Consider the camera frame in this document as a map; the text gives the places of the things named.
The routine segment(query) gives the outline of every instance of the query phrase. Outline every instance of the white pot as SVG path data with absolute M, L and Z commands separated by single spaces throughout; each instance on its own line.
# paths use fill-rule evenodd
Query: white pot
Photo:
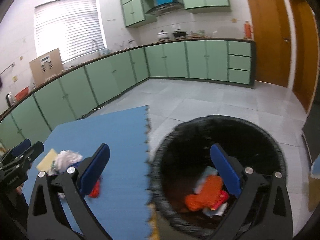
M 160 31 L 158 33 L 158 40 L 162 40 L 162 39 L 168 39 L 169 38 L 169 34 L 165 31 Z

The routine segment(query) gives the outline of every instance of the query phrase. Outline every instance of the red cloth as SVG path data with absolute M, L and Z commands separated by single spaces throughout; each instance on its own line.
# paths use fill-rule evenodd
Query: red cloth
M 185 197 L 185 204 L 191 211 L 198 211 L 204 207 L 212 207 L 220 198 L 222 189 L 222 178 L 219 176 L 209 175 L 199 194 L 188 195 Z
M 94 185 L 91 193 L 88 196 L 92 197 L 92 198 L 97 198 L 99 196 L 99 194 L 100 194 L 100 180 L 98 179 L 98 181 Z

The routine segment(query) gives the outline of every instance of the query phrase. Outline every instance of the window blind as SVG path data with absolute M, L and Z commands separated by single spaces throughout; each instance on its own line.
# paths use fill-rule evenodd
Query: window blind
M 38 57 L 59 48 L 62 62 L 106 47 L 96 0 L 58 0 L 35 8 Z

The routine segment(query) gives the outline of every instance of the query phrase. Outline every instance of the drawer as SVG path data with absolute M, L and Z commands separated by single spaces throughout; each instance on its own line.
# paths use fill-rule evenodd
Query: drawer
M 229 69 L 229 82 L 247 84 L 250 83 L 250 71 Z
M 229 54 L 251 57 L 251 43 L 229 41 Z
M 251 70 L 251 58 L 229 55 L 229 68 Z

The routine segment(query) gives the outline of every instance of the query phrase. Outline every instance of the cardboard box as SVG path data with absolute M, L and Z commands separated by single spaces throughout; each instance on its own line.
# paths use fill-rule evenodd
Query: cardboard box
M 60 74 L 63 70 L 59 49 L 54 49 L 41 55 L 32 60 L 29 64 L 36 86 L 39 86 L 50 78 Z

